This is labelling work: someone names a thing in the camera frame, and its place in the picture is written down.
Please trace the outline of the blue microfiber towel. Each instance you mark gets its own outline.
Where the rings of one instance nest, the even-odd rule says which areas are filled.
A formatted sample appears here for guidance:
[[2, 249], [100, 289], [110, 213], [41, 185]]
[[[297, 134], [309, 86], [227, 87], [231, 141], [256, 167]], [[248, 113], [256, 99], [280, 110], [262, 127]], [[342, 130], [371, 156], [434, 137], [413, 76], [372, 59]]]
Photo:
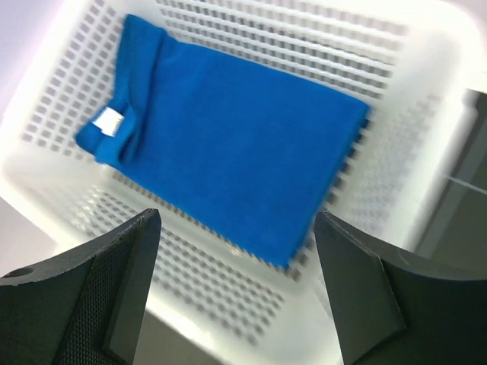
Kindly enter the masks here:
[[128, 15], [110, 102], [75, 140], [249, 254], [288, 267], [369, 105]]

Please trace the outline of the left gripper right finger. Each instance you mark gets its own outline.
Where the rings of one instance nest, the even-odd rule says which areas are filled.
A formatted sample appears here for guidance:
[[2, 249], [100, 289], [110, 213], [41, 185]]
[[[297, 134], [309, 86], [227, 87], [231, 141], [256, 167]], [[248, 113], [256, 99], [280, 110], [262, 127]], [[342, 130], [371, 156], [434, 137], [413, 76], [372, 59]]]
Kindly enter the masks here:
[[484, 364], [486, 276], [379, 240], [327, 211], [314, 234], [346, 364]]

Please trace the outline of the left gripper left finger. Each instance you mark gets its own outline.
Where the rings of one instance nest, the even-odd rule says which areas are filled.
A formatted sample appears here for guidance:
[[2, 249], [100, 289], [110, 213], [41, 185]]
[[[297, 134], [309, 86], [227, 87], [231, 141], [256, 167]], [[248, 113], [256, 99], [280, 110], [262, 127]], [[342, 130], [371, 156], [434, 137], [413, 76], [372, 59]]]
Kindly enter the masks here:
[[131, 364], [161, 234], [146, 209], [1, 278], [3, 364]]

